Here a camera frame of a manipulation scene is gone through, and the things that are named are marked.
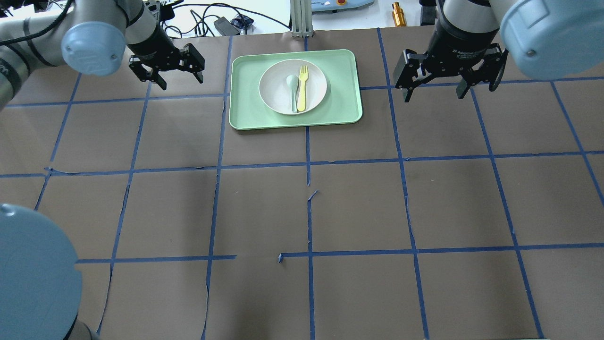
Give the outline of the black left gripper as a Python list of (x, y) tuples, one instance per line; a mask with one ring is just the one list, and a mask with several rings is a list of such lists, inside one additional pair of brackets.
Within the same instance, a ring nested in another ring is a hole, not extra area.
[(152, 56), (132, 55), (128, 67), (139, 80), (149, 80), (165, 91), (168, 85), (160, 72), (179, 70), (192, 73), (198, 83), (203, 84), (205, 58), (192, 43), (187, 43), (183, 48), (174, 47), (167, 52), (158, 51)]

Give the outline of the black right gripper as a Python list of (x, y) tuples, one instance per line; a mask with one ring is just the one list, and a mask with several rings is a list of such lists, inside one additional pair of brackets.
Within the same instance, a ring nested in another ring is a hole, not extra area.
[(411, 101), (415, 88), (444, 77), (462, 77), (456, 87), (458, 99), (463, 99), (481, 82), (488, 84), (489, 90), (496, 90), (503, 78), (508, 55), (508, 50), (498, 43), (471, 52), (443, 47), (418, 54), (405, 49), (395, 66), (395, 87), (401, 89), (405, 103)]

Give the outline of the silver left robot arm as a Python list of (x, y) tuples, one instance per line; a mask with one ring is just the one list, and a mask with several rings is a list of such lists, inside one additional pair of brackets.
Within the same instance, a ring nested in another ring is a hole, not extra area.
[(34, 71), (68, 65), (82, 75), (109, 76), (128, 67), (142, 82), (168, 87), (162, 72), (192, 73), (203, 83), (205, 59), (190, 43), (178, 48), (142, 0), (68, 0), (56, 15), (1, 20), (2, 108)]

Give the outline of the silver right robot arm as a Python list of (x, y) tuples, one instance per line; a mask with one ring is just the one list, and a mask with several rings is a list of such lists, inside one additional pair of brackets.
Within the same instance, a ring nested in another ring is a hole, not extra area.
[(434, 79), (460, 76), (459, 99), (475, 85), (495, 91), (511, 57), (530, 79), (581, 73), (603, 61), (601, 0), (421, 0), (434, 33), (426, 52), (402, 51), (394, 71), (405, 102)]

